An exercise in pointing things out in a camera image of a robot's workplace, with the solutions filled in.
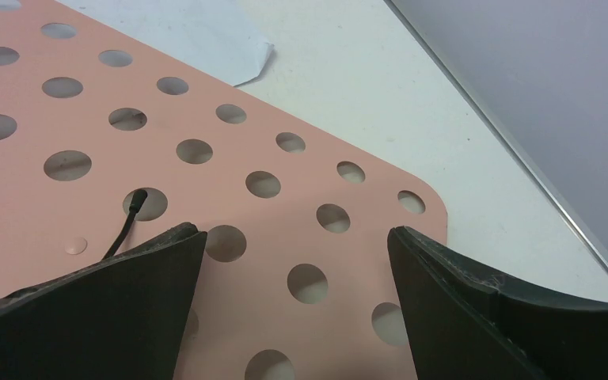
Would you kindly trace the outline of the white sheet music paper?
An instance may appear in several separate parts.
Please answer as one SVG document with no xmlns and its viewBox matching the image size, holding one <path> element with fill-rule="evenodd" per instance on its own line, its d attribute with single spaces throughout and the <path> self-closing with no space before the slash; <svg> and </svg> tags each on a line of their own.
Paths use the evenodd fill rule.
<svg viewBox="0 0 608 380">
<path fill-rule="evenodd" d="M 235 1 L 64 4 L 231 86 L 258 78 L 275 50 Z"/>
</svg>

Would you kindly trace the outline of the pink perforated music stand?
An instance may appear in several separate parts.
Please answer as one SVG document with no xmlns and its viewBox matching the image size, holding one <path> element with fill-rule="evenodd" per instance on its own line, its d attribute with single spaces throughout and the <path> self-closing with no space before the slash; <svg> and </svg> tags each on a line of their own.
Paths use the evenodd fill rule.
<svg viewBox="0 0 608 380">
<path fill-rule="evenodd" d="M 298 379 L 416 377 L 372 314 L 398 301 L 390 229 L 447 239 L 426 182 L 57 2 L 0 10 L 0 48 L 0 297 L 100 259 L 148 188 L 166 209 L 127 247 L 181 222 L 247 242 L 204 258 L 178 378 L 242 379 L 270 349 Z"/>
</svg>

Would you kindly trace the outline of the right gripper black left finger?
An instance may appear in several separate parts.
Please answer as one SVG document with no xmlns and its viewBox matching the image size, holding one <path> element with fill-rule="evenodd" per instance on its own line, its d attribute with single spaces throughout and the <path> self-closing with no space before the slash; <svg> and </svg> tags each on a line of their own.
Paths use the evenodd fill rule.
<svg viewBox="0 0 608 380">
<path fill-rule="evenodd" d="M 0 298 L 0 379 L 171 379 L 206 240 L 184 222 Z"/>
</svg>

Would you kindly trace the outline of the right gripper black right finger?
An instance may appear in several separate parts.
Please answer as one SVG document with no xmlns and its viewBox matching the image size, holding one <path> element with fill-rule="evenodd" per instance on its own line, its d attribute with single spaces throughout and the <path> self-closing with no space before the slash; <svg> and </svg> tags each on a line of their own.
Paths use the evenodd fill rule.
<svg viewBox="0 0 608 380">
<path fill-rule="evenodd" d="M 408 227 L 387 238 L 420 379 L 608 379 L 608 302 L 529 283 Z"/>
</svg>

